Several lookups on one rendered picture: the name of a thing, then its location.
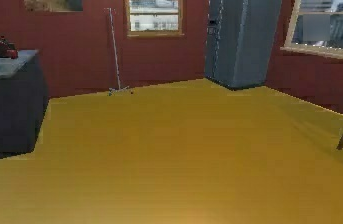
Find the wooden framed window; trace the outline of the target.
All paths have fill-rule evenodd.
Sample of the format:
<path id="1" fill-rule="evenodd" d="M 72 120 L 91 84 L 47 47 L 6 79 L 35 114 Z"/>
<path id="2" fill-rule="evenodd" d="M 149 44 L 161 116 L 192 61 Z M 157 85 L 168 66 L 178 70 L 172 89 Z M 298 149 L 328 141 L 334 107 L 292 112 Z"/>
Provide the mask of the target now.
<path id="1" fill-rule="evenodd" d="M 184 0 L 125 0 L 129 37 L 183 35 Z"/>

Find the grey blue fridge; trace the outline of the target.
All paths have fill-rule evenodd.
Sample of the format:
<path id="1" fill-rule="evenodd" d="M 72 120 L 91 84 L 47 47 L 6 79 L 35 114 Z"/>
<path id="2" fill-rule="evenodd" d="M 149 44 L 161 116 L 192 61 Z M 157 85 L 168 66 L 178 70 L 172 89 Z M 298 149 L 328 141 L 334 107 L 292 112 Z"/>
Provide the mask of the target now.
<path id="1" fill-rule="evenodd" d="M 266 81 L 282 0 L 209 0 L 204 74 L 227 89 Z M 209 21 L 216 20 L 215 26 Z"/>

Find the cream framed window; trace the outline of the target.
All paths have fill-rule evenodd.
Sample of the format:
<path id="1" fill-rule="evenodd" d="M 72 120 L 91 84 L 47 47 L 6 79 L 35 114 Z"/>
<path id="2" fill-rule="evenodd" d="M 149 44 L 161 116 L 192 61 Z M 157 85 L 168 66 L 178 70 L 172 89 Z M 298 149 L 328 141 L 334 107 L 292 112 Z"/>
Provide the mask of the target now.
<path id="1" fill-rule="evenodd" d="M 343 0 L 294 0 L 281 49 L 343 60 Z"/>

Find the thin grey floor lamp stand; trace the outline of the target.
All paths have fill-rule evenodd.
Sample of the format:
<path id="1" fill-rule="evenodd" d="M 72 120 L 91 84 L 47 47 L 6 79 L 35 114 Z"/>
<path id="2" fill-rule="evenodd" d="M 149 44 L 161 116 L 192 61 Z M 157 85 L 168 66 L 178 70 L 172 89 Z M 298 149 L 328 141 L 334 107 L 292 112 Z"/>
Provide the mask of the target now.
<path id="1" fill-rule="evenodd" d="M 110 29 L 111 29 L 111 35 L 112 35 L 112 44 L 113 44 L 113 51 L 114 51 L 114 63 L 115 63 L 115 76 L 117 81 L 117 88 L 109 88 L 108 96 L 112 96 L 114 93 L 126 91 L 129 89 L 129 86 L 122 86 L 121 79 L 120 79 L 120 67 L 119 67 L 119 61 L 118 61 L 118 50 L 117 50 L 117 42 L 116 42 L 116 32 L 115 32 L 115 26 L 114 26 L 114 16 L 113 16 L 113 9 L 108 7 L 105 8 L 105 10 L 108 12 L 108 17 L 110 21 Z"/>

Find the dark kitchen counter cabinet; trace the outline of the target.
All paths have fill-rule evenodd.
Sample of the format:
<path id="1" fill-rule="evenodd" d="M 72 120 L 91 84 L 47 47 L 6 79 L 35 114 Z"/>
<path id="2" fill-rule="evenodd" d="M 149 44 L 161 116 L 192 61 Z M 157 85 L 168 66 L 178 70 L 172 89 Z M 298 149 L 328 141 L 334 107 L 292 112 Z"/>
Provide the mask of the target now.
<path id="1" fill-rule="evenodd" d="M 48 102 L 37 50 L 0 58 L 0 158 L 34 150 Z"/>

